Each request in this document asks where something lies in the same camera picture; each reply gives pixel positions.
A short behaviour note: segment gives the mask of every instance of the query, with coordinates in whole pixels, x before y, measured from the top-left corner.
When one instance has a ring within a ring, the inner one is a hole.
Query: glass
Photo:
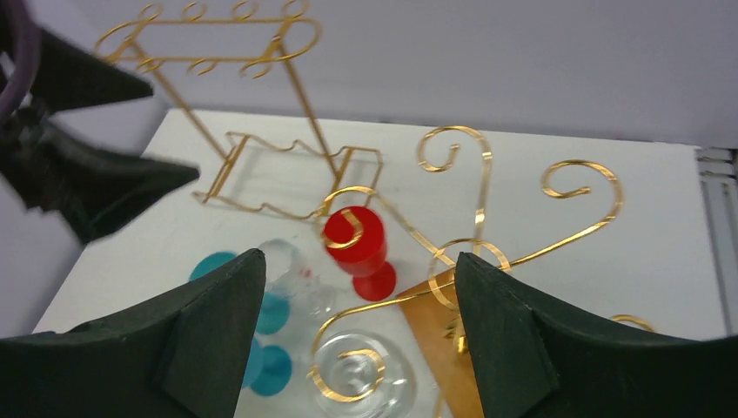
[[[397,285],[397,274],[387,262],[385,228],[379,215],[363,206],[335,212],[323,228],[324,246],[341,270],[352,277],[362,299],[386,299]]]
[[[343,331],[329,338],[315,354],[325,384],[345,396],[365,393],[376,381],[378,364],[366,354],[373,350],[384,363],[384,378],[377,388],[358,401],[334,401],[323,395],[312,377],[308,378],[312,397],[329,417],[401,418],[410,412],[417,393],[417,382],[410,363],[389,340],[358,331]]]
[[[310,314],[316,320],[325,320],[332,315],[336,289],[320,283],[320,277],[310,268],[305,255],[296,246],[284,239],[270,239],[259,245],[258,249],[266,257],[267,305],[278,304],[278,300],[305,298]]]

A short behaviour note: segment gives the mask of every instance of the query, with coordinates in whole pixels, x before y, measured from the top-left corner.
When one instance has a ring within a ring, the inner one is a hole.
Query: gray wall
[[[71,0],[102,34],[150,0]],[[262,0],[262,16],[285,0]],[[189,0],[159,0],[178,17]],[[209,0],[228,16],[234,0]],[[319,115],[738,145],[735,0],[313,0],[297,60]],[[154,53],[257,52],[271,29],[147,29]],[[288,42],[297,47],[295,32]],[[297,114],[284,73],[166,72],[200,107]]]
[[[68,0],[36,0],[37,19],[91,47],[97,31]],[[157,99],[66,112],[57,120],[93,144],[141,151],[164,116]],[[29,333],[82,251],[56,214],[26,213],[0,178],[0,337]]]

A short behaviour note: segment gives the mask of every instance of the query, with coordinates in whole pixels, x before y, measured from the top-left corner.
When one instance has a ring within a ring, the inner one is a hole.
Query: clear glass base
[[[326,416],[357,418],[401,418],[407,416],[415,401],[415,375],[399,348],[383,337],[358,331],[335,334],[315,355],[320,374],[329,388],[346,396],[356,396],[368,390],[377,378],[377,365],[363,354],[341,358],[347,351],[371,349],[385,363],[385,377],[376,390],[355,402],[339,402],[324,397],[312,378],[307,384],[310,393]]]
[[[321,324],[335,314],[336,288],[329,285],[316,284],[307,290],[307,306],[316,321]]]

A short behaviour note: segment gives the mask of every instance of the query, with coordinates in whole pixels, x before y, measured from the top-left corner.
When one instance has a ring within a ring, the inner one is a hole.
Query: clear glass
[[[389,340],[372,333],[343,331],[323,344],[315,355],[320,374],[332,390],[347,396],[364,393],[376,380],[377,365],[363,355],[340,354],[369,348],[385,363],[385,378],[371,394],[355,402],[338,402],[324,397],[311,378],[310,393],[326,416],[357,418],[401,418],[410,412],[417,394],[417,382],[410,363]]]
[[[296,246],[284,239],[270,239],[258,249],[266,257],[266,292],[287,300],[305,298],[316,320],[326,320],[333,314],[336,289],[320,283],[320,277]]]

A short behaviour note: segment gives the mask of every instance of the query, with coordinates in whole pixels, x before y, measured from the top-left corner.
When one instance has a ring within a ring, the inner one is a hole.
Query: gold wire wine rack
[[[331,147],[325,140],[325,135],[320,128],[318,118],[315,116],[315,110],[312,108],[310,100],[307,97],[307,93],[305,92],[305,87],[300,81],[298,72],[292,62],[295,57],[298,57],[310,50],[319,41],[322,34],[320,23],[312,18],[305,17],[305,13],[308,8],[308,0],[290,0],[282,6],[279,16],[257,17],[258,3],[246,0],[235,3],[231,8],[231,15],[228,18],[211,18],[206,16],[208,12],[206,4],[192,2],[187,4],[181,10],[180,18],[172,19],[163,18],[161,16],[164,11],[163,5],[149,4],[139,12],[138,18],[108,30],[108,32],[106,32],[96,42],[95,51],[100,55],[100,47],[108,38],[113,34],[118,34],[120,31],[127,30],[128,32],[124,36],[120,45],[111,54],[101,55],[101,57],[106,61],[115,64],[134,63],[137,71],[150,73],[176,106],[182,109],[185,116],[190,120],[190,122],[192,122],[194,127],[202,135],[203,139],[208,143],[213,151],[215,151],[222,159],[223,162],[218,174],[208,191],[193,193],[195,199],[202,204],[207,204],[211,200],[217,200],[240,211],[263,212],[264,209],[269,209],[270,211],[289,219],[300,220],[307,220],[315,214],[314,211],[306,214],[295,213],[283,207],[275,206],[269,202],[263,202],[258,206],[251,206],[222,194],[223,186],[231,176],[233,167],[244,153],[246,145],[250,143],[262,145],[266,149],[274,152],[290,152],[300,148],[313,156],[322,158],[332,175],[332,183],[329,193],[336,192],[340,188],[341,182],[346,174],[346,170],[355,154],[360,152],[372,154],[376,160],[376,170],[372,177],[370,187],[372,189],[376,188],[379,181],[379,175],[381,174],[382,167],[384,165],[381,153],[379,150],[374,148],[352,145],[344,145],[340,147],[337,152],[331,152]],[[285,45],[285,37],[290,28],[295,24],[306,24],[312,27],[313,37],[305,46],[296,49],[295,51],[289,51]],[[210,25],[213,27],[223,27],[226,25],[272,25],[276,30],[271,40],[267,43],[267,46],[263,49],[263,52],[253,57],[152,55],[144,49],[141,42],[138,40],[138,37],[146,28],[153,26],[193,27],[201,25]],[[318,149],[308,145],[305,141],[300,139],[294,139],[288,146],[279,146],[268,142],[257,135],[238,131],[229,131],[225,134],[227,145],[224,147],[215,139],[215,136],[211,133],[205,123],[203,123],[190,105],[187,104],[187,101],[182,97],[169,78],[161,71],[161,67],[164,64],[187,64],[187,73],[195,74],[196,76],[203,76],[204,74],[214,70],[220,64],[239,64],[240,67],[238,69],[238,74],[240,77],[244,77],[246,75],[246,71],[252,67],[260,66],[261,70],[252,76],[253,78],[260,78],[272,69],[272,65],[274,63],[281,63],[284,66],[285,72],[287,73],[292,88],[297,96],[299,106],[309,122],[313,136],[318,142]],[[370,201],[371,196],[367,198],[365,205],[369,205]]]

